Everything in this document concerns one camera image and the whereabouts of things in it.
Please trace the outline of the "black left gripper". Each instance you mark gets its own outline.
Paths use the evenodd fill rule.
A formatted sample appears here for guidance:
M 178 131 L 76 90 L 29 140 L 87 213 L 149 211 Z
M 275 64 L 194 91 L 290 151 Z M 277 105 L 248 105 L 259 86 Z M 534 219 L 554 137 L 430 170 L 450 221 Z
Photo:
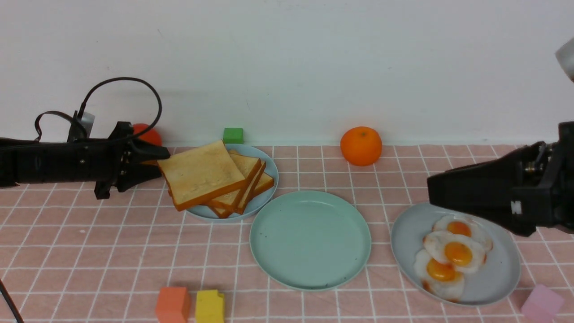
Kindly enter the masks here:
M 109 140 L 121 141 L 106 147 L 106 152 L 111 153 L 111 175 L 96 182 L 94 193 L 97 200 L 109 199 L 112 187 L 118 192 L 126 192 L 138 184 L 162 177 L 160 171 L 148 171 L 147 165 L 143 163 L 168 159 L 171 156 L 169 150 L 138 138 L 126 139 L 133 134 L 131 123 L 117 122 L 109 135 Z

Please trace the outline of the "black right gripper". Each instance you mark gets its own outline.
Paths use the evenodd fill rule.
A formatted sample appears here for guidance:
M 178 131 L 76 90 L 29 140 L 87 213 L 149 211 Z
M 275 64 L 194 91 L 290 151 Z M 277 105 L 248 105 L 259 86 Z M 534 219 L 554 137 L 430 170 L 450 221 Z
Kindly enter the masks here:
M 430 176 L 430 204 L 508 225 L 518 236 L 529 237 L 537 227 L 572 234 L 573 130 L 572 122 L 562 122 L 554 143 Z

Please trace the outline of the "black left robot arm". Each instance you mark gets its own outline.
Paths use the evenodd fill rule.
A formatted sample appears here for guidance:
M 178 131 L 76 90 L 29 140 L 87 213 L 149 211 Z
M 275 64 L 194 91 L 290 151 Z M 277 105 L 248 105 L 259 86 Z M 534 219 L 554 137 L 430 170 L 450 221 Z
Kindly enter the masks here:
M 111 188 L 125 192 L 162 176 L 157 160 L 170 151 L 138 138 L 129 122 L 118 122 L 106 139 L 78 139 L 67 143 L 2 138 L 0 184 L 94 182 L 95 197 L 109 199 Z

